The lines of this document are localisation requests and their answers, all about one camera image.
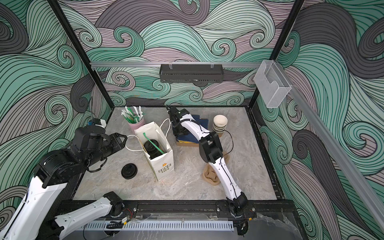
red wire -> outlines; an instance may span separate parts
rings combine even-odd
[[[131,210],[130,210],[130,209],[127,209],[127,210],[131,213],[131,217],[130,217],[130,218],[132,218],[132,217],[133,217],[133,214],[132,214]]]

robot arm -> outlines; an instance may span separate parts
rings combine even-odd
[[[11,220],[0,231],[0,239],[34,240],[51,236],[63,239],[96,218],[108,213],[118,215],[122,210],[122,200],[114,192],[110,192],[88,206],[56,216],[55,219],[47,219],[50,209],[61,202],[60,193],[68,191],[70,179],[89,171],[89,166],[98,161],[106,161],[108,156],[125,148],[126,140],[125,135],[118,133],[106,135],[105,129],[100,126],[90,125],[76,129],[70,145],[51,151],[41,158],[34,169],[35,176],[29,184],[26,196]]]
[[[216,132],[210,132],[201,126],[186,110],[177,108],[168,109],[171,121],[174,122],[173,133],[175,136],[185,135],[189,132],[199,140],[199,151],[202,159],[209,163],[215,170],[222,183],[229,208],[234,216],[242,215],[248,199],[237,186],[223,157],[223,148]]]

black cup lid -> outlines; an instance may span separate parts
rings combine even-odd
[[[137,174],[137,167],[133,163],[128,163],[121,169],[121,175],[125,179],[131,179]]]

black metal frame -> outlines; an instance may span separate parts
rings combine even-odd
[[[64,200],[59,206],[56,215],[66,214],[84,207],[94,200]],[[123,200],[125,209],[119,217],[107,215],[105,220],[121,220],[130,215],[132,218],[144,220],[156,218],[161,214],[204,214],[207,219],[226,218],[236,225],[244,218],[235,218],[231,215],[228,203],[225,200]],[[247,218],[257,217],[257,214],[271,217],[284,222],[282,213],[292,213],[303,240],[308,237],[296,211],[295,204],[291,200],[249,200],[244,215]]]
[[[64,31],[68,35],[69,40],[72,42],[77,54],[80,56],[80,59],[83,61],[84,65],[86,66],[89,74],[91,75],[93,81],[101,91],[101,94],[104,96],[105,100],[107,101],[109,107],[114,109],[114,104],[112,102],[111,97],[109,96],[107,90],[105,89],[103,82],[101,81],[98,73],[92,69],[90,65],[90,59],[88,58],[88,55],[84,51],[83,47],[80,44],[80,41],[76,37],[76,34],[74,33],[68,19],[65,17],[63,10],[61,9],[59,3],[57,0],[47,0],[49,5],[51,6],[53,12],[55,13],[57,19],[59,20],[61,26],[63,27]]]
[[[283,30],[277,39],[276,45],[273,48],[273,51],[271,53],[271,56],[269,57],[269,60],[277,60],[277,57],[279,56],[279,53],[281,49],[283,48],[283,45],[285,43],[285,40],[287,39],[289,33],[291,32],[291,29],[293,27],[293,24],[295,23],[295,20],[297,18],[297,15],[299,14],[301,7],[303,6],[304,0],[296,0],[292,6],[292,9],[288,15],[288,18],[285,20],[285,24],[283,26]],[[249,102],[248,107],[252,108],[256,102],[257,97],[259,96],[259,90],[256,89],[253,93],[253,96],[251,98],[251,101]]]
[[[250,108],[245,108],[245,110],[247,111],[248,119],[251,123],[253,133],[255,134],[257,144],[259,145],[260,153],[262,154],[266,170],[271,179],[271,183],[275,191],[276,198],[278,200],[284,199],[284,193],[281,189],[277,175],[275,174],[275,169],[273,168],[272,161],[269,158],[269,154],[265,147],[264,141],[261,137],[259,128],[256,125],[255,117],[253,116],[253,113],[251,112]]]
[[[110,119],[110,117],[114,111],[114,108],[115,108],[115,106],[112,102],[112,99],[110,98],[107,90],[105,89],[105,87],[102,83],[102,80],[100,79],[100,76],[98,75],[98,73],[92,69],[92,67],[90,65],[90,60],[89,60],[86,52],[82,48],[80,41],[76,37],[72,27],[70,26],[69,21],[65,17],[58,1],[57,0],[47,0],[47,1],[48,1],[49,5],[51,6],[52,10],[54,11],[56,17],[58,18],[59,22],[61,23],[63,29],[67,33],[69,39],[71,40],[75,50],[77,51],[77,53],[79,54],[79,56],[81,58],[81,60],[83,61],[83,63],[87,67],[89,74],[93,78],[95,84],[98,86],[102,95],[106,99],[109,107],[111,108],[111,113],[110,113],[108,119],[106,119],[106,121],[108,122],[108,120]],[[276,60],[277,59],[277,56],[278,56],[281,48],[283,47],[283,44],[285,43],[286,38],[288,37],[288,35],[291,31],[291,28],[295,22],[295,19],[298,15],[302,5],[303,5],[303,2],[304,2],[304,0],[296,0],[295,3],[293,4],[291,12],[290,12],[285,24],[284,24],[283,31],[281,32],[279,39],[276,43],[276,46],[271,53],[270,60]],[[300,231],[300,234],[302,235],[303,239],[306,240],[307,235],[306,235],[305,230],[302,226],[302,223],[300,221],[300,218],[298,216],[298,213],[297,213],[297,210],[296,210],[294,203],[290,200],[283,200],[284,199],[283,191],[282,191],[281,186],[279,184],[278,178],[275,174],[275,170],[274,170],[273,165],[271,163],[268,151],[264,145],[264,141],[261,138],[261,134],[259,132],[259,129],[258,129],[256,121],[255,121],[255,117],[252,113],[252,108],[255,105],[256,99],[258,96],[259,96],[259,90],[256,89],[250,102],[249,102],[249,104],[241,105],[241,106],[179,106],[179,107],[182,107],[182,108],[244,107],[246,109],[249,121],[251,123],[253,132],[255,134],[258,146],[260,148],[260,152],[262,154],[265,166],[267,168],[267,171],[268,171],[268,174],[270,176],[271,183],[272,183],[272,186],[273,186],[273,189],[275,191],[276,198],[277,198],[277,200],[259,200],[259,201],[249,200],[247,209],[248,208],[252,209],[252,207],[254,207],[256,209],[256,212],[261,213],[263,215],[268,215],[268,212],[269,213],[270,212],[292,212],[294,217],[295,217],[296,224],[298,225],[298,229]],[[165,106],[159,106],[159,105],[144,105],[143,106],[142,105],[142,107],[165,107]],[[77,190],[77,188],[78,188],[78,186],[82,180],[82,177],[83,176],[81,176],[79,181],[78,181],[76,190]],[[78,209],[84,205],[91,203],[91,202],[93,202],[93,201],[64,200],[61,203],[61,205],[57,211],[57,215],[73,211],[73,210]],[[201,200],[189,200],[189,201],[185,201],[185,200],[170,200],[170,201],[164,201],[164,200],[157,200],[157,201],[124,200],[124,204],[127,208],[130,208],[130,209],[136,208],[137,211],[134,212],[134,217],[137,218],[139,216],[142,216],[141,217],[142,219],[144,219],[146,216],[149,216],[149,214],[153,214],[153,213],[202,213],[202,214],[206,214],[208,217],[211,216],[211,217],[219,217],[219,218],[221,218],[221,217],[228,218],[228,220],[233,220],[235,224],[237,222],[242,221],[239,219],[235,219],[230,215],[229,208],[227,206],[227,202],[224,200],[207,200],[207,201],[205,201],[205,200],[203,200],[203,201],[201,201]],[[246,210],[244,212],[244,214],[247,217],[251,217],[251,215],[252,215],[251,211],[249,211],[249,210]]]

straw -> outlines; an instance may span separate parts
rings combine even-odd
[[[133,107],[135,109],[136,114],[128,107],[125,107],[121,111],[121,115],[127,120],[127,122],[131,124],[139,123],[143,118],[144,113],[141,111],[141,106],[139,106],[139,111],[137,111],[137,107]]]
[[[155,146],[155,148],[157,148],[162,154],[164,154],[164,152],[163,151],[161,151],[161,149],[160,148],[158,148],[149,138],[147,138],[147,136],[145,135],[145,132],[143,132],[143,135],[144,135],[144,137],[150,142],[150,143],[152,143],[152,145],[153,146]]]

